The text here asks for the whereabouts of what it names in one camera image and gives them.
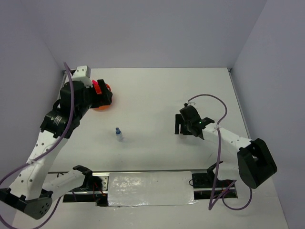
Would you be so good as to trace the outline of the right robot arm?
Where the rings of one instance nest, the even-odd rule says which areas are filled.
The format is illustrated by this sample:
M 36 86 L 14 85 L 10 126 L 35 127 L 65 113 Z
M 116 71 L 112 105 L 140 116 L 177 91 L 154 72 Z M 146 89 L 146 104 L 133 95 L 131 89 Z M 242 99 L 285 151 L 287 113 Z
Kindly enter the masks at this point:
M 192 105 L 176 114 L 174 133 L 192 135 L 216 147 L 216 162 L 207 169 L 207 181 L 213 187 L 240 179 L 256 189 L 278 171 L 264 140 L 241 137 L 209 117 L 201 118 Z

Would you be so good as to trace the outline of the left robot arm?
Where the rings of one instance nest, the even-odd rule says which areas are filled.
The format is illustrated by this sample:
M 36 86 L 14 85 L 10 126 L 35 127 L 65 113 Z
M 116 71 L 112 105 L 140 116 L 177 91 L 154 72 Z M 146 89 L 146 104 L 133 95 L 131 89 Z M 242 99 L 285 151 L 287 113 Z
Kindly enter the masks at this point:
M 102 180 L 81 165 L 50 182 L 45 182 L 45 179 L 87 111 L 111 103 L 112 92 L 103 79 L 89 87 L 81 81 L 65 83 L 59 99 L 44 117 L 26 166 L 20 169 L 18 177 L 8 188 L 0 190 L 1 201 L 38 220 L 47 214 L 53 201 L 75 188 L 101 190 Z

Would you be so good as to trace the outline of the small blue-capped glue bottle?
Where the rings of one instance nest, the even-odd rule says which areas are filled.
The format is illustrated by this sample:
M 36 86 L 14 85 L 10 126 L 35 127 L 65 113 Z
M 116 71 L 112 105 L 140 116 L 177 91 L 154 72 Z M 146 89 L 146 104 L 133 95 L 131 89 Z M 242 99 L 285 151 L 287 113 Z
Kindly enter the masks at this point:
M 123 135 L 122 135 L 120 128 L 118 128 L 118 127 L 115 128 L 115 135 L 119 142 L 123 141 Z

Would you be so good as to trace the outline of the black highlighter pink cap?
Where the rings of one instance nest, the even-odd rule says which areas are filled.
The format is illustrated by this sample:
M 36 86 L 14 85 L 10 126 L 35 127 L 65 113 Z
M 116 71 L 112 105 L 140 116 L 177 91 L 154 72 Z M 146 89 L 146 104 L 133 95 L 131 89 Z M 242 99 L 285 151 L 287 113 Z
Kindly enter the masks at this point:
M 98 82 L 95 81 L 95 80 L 92 80 L 92 84 L 93 84 L 93 86 L 94 86 L 94 89 L 95 89 L 96 93 L 97 93 L 97 94 L 101 94 L 102 91 L 101 91 L 101 89 L 100 89 L 100 86 L 99 86 Z

